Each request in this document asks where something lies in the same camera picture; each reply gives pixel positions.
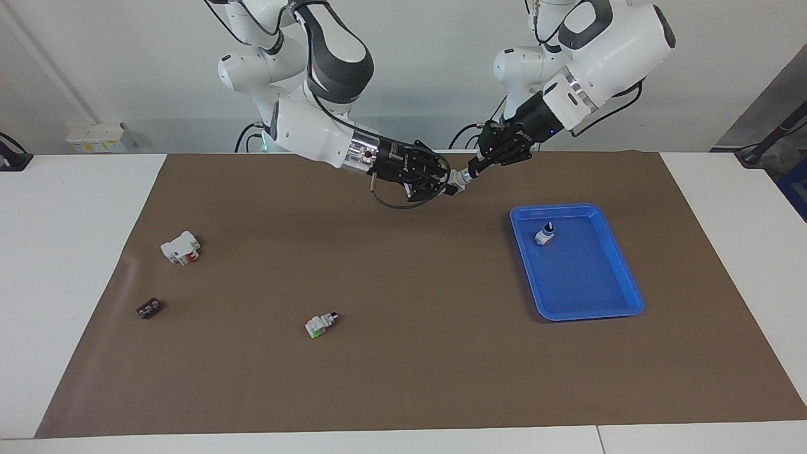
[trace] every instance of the table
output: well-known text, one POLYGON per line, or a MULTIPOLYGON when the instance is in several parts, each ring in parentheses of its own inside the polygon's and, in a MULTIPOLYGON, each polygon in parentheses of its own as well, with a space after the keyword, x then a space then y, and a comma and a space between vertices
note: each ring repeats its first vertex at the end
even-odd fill
MULTIPOLYGON (((0 179, 0 193, 22 203, 0 213, 6 239, 0 266, 0 438, 33 436, 118 260, 162 155, 38 157, 22 174, 0 179), (75 304, 54 307, 59 292, 75 304)), ((807 396, 807 225, 762 172, 730 155, 665 153, 663 159, 749 305, 802 399, 807 396)), ((401 452, 803 452, 807 422, 656 427, 550 427, 477 431, 333 434, 180 435, 82 440, 3 441, 4 452, 216 451, 297 452, 330 447, 361 452, 383 445, 401 452)))

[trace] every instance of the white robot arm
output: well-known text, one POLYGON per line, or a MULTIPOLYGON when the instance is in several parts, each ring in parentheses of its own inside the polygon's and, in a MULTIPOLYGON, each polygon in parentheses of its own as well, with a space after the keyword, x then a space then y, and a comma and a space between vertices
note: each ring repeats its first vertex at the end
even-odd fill
POLYGON ((412 204, 379 200, 393 208, 456 193, 448 186, 450 164, 443 157, 419 141, 395 141, 348 118, 373 76, 373 59, 326 0, 214 2, 225 5, 232 34, 253 49, 252 55, 224 56, 220 77, 255 102, 265 138, 304 158, 400 184, 412 204), (306 32, 306 52, 282 33, 294 22, 306 32), (305 82, 293 93, 274 85, 303 71, 305 82))
POLYGON ((223 57, 219 72, 225 85, 255 102, 265 137, 299 156, 402 185, 413 204, 379 200, 393 208, 454 195, 489 166, 530 159, 532 145, 572 131, 612 97, 641 90, 675 47, 654 5, 533 0, 529 23, 539 45, 496 58, 495 75, 508 88, 505 113, 485 123, 476 158, 456 171, 419 141, 395 141, 348 118, 372 78, 373 60, 327 0, 205 1, 225 5, 231 33, 253 50, 223 57), (307 60, 303 46, 282 33, 294 21, 306 32, 307 60), (274 85, 303 71, 306 81, 293 93, 274 85))
POLYGON ((675 48, 656 5, 625 0, 536 0, 530 24, 539 46, 502 51, 496 77, 508 89, 504 114, 488 121, 468 168, 452 171, 460 191, 489 166, 532 157, 532 145, 572 131, 611 98, 632 90, 675 48))

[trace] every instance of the white circuit breaker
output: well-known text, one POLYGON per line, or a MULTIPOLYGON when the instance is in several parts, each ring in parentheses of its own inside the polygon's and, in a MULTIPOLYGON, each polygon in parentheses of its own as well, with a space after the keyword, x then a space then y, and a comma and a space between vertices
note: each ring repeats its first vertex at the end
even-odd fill
POLYGON ((187 230, 179 238, 161 246, 162 254, 171 262, 185 266, 199 260, 199 242, 187 230))

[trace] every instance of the plastic tray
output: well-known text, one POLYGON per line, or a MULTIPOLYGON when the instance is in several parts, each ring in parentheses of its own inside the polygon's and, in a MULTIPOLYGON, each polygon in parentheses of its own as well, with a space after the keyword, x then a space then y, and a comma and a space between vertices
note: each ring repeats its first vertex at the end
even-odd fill
POLYGON ((518 248, 541 315, 553 322, 627 317, 642 295, 602 211, 591 204, 520 207, 510 213, 518 248), (535 234, 552 221, 545 246, 535 234))

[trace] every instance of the black cable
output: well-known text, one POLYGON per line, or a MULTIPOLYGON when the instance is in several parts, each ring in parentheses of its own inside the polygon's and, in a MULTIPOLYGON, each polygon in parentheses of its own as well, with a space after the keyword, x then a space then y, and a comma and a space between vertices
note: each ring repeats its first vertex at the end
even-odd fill
MULTIPOLYGON (((804 123, 803 123, 801 126, 799 126, 798 128, 791 129, 790 131, 788 131, 788 133, 787 133, 787 134, 785 134, 785 135, 783 135, 783 136, 782 136, 782 139, 784 139, 784 138, 785 138, 785 137, 787 137, 787 136, 791 136, 791 135, 793 135, 793 134, 795 134, 795 133, 799 132, 799 130, 800 130, 800 129, 802 129, 804 126, 807 126, 807 122, 804 122, 804 123)), ((754 148, 755 146, 760 146, 761 144, 762 144, 762 142, 757 142, 757 143, 755 143, 755 144, 746 145, 746 146, 744 146, 744 147, 742 147, 742 148, 738 148, 738 149, 736 149, 736 150, 735 150, 735 152, 737 152, 737 151, 743 151, 743 150, 745 150, 745 149, 749 149, 749 148, 754 148)))
POLYGON ((213 5, 210 4, 209 0, 204 0, 204 4, 207 5, 207 9, 209 9, 210 12, 213 13, 215 18, 219 20, 219 23, 221 23, 221 25, 223 25, 224 28, 226 28, 227 31, 230 32, 230 36, 232 36, 233 38, 236 39, 236 41, 238 41, 239 43, 241 43, 241 44, 243 44, 245 46, 251 46, 250 43, 242 40, 241 38, 236 36, 235 33, 232 32, 232 29, 224 22, 224 19, 221 19, 221 16, 219 15, 219 13, 215 12, 215 10, 213 9, 213 5))
POLYGON ((625 109, 627 109, 627 108, 628 108, 628 107, 630 107, 630 106, 633 106, 633 105, 634 105, 634 104, 635 104, 635 103, 636 103, 636 102, 639 100, 639 98, 641 98, 641 97, 642 97, 642 88, 644 87, 644 85, 645 85, 644 81, 641 81, 641 82, 639 82, 639 83, 636 85, 636 88, 634 88, 634 90, 636 90, 636 91, 637 91, 637 93, 636 93, 636 97, 635 97, 635 98, 633 98, 633 99, 632 99, 632 100, 631 100, 629 103, 627 103, 626 105, 624 105, 624 106, 622 106, 622 107, 620 107, 620 108, 616 109, 615 111, 613 111, 613 112, 611 112, 611 113, 607 114, 606 116, 603 116, 602 118, 599 118, 599 119, 598 119, 597 121, 595 121, 594 123, 589 124, 588 126, 586 126, 585 128, 583 128, 583 130, 582 130, 582 131, 580 131, 580 132, 574 132, 574 131, 571 131, 571 136, 572 136, 572 137, 580 137, 580 136, 581 136, 581 135, 582 135, 584 132, 588 131, 588 130, 589 130, 589 129, 591 129, 591 128, 594 128, 595 126, 597 126, 597 124, 598 124, 599 122, 601 122, 601 121, 603 121, 603 120, 606 120, 606 119, 608 119, 609 117, 612 117, 612 116, 614 116, 614 115, 618 114, 618 113, 619 113, 619 112, 621 112, 621 111, 624 111, 625 109))
POLYGON ((501 109, 501 108, 502 108, 502 106, 504 105, 504 102, 505 102, 505 101, 507 101, 507 96, 504 96, 504 97, 502 98, 502 102, 501 102, 501 103, 499 103, 499 106, 496 108, 496 110, 494 110, 494 111, 493 111, 493 115, 491 115, 491 120, 493 120, 493 119, 494 119, 494 117, 496 117, 496 114, 497 114, 497 113, 499 113, 499 109, 501 109))
POLYGON ((23 146, 19 144, 19 142, 17 142, 16 140, 14 140, 14 138, 12 138, 11 136, 9 136, 8 134, 6 134, 6 133, 4 133, 4 132, 0 132, 0 137, 2 137, 2 138, 4 138, 4 139, 6 139, 7 141, 9 141, 9 142, 10 142, 10 143, 11 143, 13 146, 15 146, 15 147, 19 148, 19 150, 20 150, 20 151, 22 151, 23 153, 28 153, 27 151, 25 151, 25 149, 23 148, 23 146))
POLYGON ((233 151, 233 153, 238 153, 238 149, 241 148, 241 141, 244 140, 244 136, 247 135, 247 132, 250 129, 252 129, 252 128, 260 128, 260 127, 261 127, 260 123, 250 123, 250 124, 248 124, 246 126, 246 128, 244 128, 244 130, 241 131, 241 135, 238 136, 238 141, 236 141, 236 149, 235 149, 235 151, 233 151))
POLYGON ((476 139, 476 144, 478 145, 479 144, 479 136, 480 136, 480 134, 477 134, 477 135, 471 137, 470 139, 468 139, 468 142, 466 142, 466 144, 465 144, 465 149, 468 149, 468 147, 470 146, 470 142, 473 141, 474 139, 476 139))
POLYGON ((538 45, 539 45, 539 46, 542 46, 542 45, 544 45, 544 44, 548 44, 548 43, 549 43, 549 42, 552 40, 552 38, 554 38, 554 37, 555 37, 555 35, 557 35, 557 34, 558 34, 558 32, 560 32, 560 27, 563 25, 563 22, 566 20, 566 18, 567 18, 567 17, 569 17, 569 15, 571 14, 571 12, 572 12, 572 11, 574 11, 576 7, 578 7, 578 6, 580 6, 581 4, 583 4, 583 2, 585 2, 585 1, 586 1, 586 0, 580 0, 579 2, 577 2, 577 4, 576 4, 576 5, 574 5, 574 6, 573 6, 573 7, 572 7, 572 8, 569 10, 569 12, 567 12, 567 13, 566 13, 566 15, 565 15, 565 16, 563 16, 563 20, 561 20, 561 21, 560 21, 560 23, 558 24, 558 27, 557 27, 557 28, 555 28, 554 32, 552 32, 552 34, 550 35, 550 37, 549 37, 549 38, 546 38, 546 40, 541 40, 541 38, 539 38, 539 37, 538 37, 538 17, 537 17, 537 16, 535 16, 535 17, 534 17, 534 19, 533 19, 533 29, 534 29, 534 31, 535 31, 535 39, 538 41, 538 45))
POLYGON ((454 136, 454 139, 452 139, 451 143, 449 144, 449 149, 453 149, 453 148, 454 148, 454 144, 456 144, 456 143, 457 143, 457 141, 459 140, 459 137, 460 137, 460 136, 461 136, 461 135, 462 135, 462 134, 463 134, 465 131, 467 131, 467 130, 469 130, 469 129, 472 129, 472 128, 479 128, 479 124, 477 124, 477 123, 471 123, 471 124, 467 125, 466 127, 464 127, 464 128, 462 128, 462 129, 460 129, 460 130, 459 130, 459 132, 457 132, 457 135, 456 135, 456 136, 454 136))
POLYGON ((244 11, 247 12, 247 15, 253 20, 253 22, 255 22, 255 25, 257 25, 258 28, 260 28, 265 34, 269 36, 276 36, 278 32, 280 32, 280 20, 283 17, 283 13, 286 12, 286 6, 280 8, 280 12, 278 13, 278 23, 274 27, 274 32, 270 32, 269 30, 266 30, 260 22, 258 22, 255 16, 252 14, 252 11, 250 11, 249 8, 244 4, 244 0, 238 0, 238 2, 244 8, 244 11))
MULTIPOLYGON (((381 134, 376 134, 375 132, 367 131, 366 129, 359 128, 358 126, 356 126, 354 124, 350 124, 350 123, 344 121, 343 119, 333 115, 327 108, 325 108, 325 106, 322 105, 322 101, 320 101, 319 96, 314 95, 313 93, 311 93, 311 96, 314 99, 314 101, 316 102, 316 105, 319 106, 320 109, 323 112, 325 112, 325 115, 330 117, 331 120, 336 121, 338 124, 341 124, 342 126, 346 126, 348 128, 351 128, 354 131, 359 131, 362 134, 366 134, 367 136, 375 137, 376 139, 379 139, 380 141, 395 142, 395 143, 406 145, 406 146, 415 146, 415 147, 417 147, 417 145, 404 144, 401 141, 397 141, 395 139, 391 139, 389 137, 382 136, 381 134)), ((445 175, 445 181, 442 183, 442 185, 440 185, 440 189, 437 190, 437 192, 435 192, 434 194, 430 195, 429 197, 421 200, 420 202, 417 202, 416 204, 394 205, 394 204, 390 204, 388 202, 385 202, 380 197, 378 197, 378 194, 375 193, 375 187, 372 187, 370 189, 370 193, 373 195, 375 200, 377 202, 379 202, 381 205, 384 205, 387 208, 392 208, 392 209, 395 209, 395 210, 409 210, 409 209, 412 209, 412 208, 422 207, 423 205, 426 205, 428 202, 431 202, 432 200, 436 199, 437 196, 442 194, 443 191, 445 191, 445 189, 449 186, 449 176, 450 176, 450 172, 451 172, 451 163, 448 161, 448 159, 445 159, 445 157, 443 155, 439 154, 439 153, 434 153, 430 149, 421 148, 421 147, 417 147, 417 148, 420 149, 421 151, 423 151, 424 153, 431 154, 433 157, 437 158, 438 161, 440 161, 442 164, 444 164, 446 175, 445 175)))
POLYGON ((263 139, 263 136, 261 134, 253 134, 252 136, 247 137, 247 153, 249 153, 249 141, 255 138, 263 139))

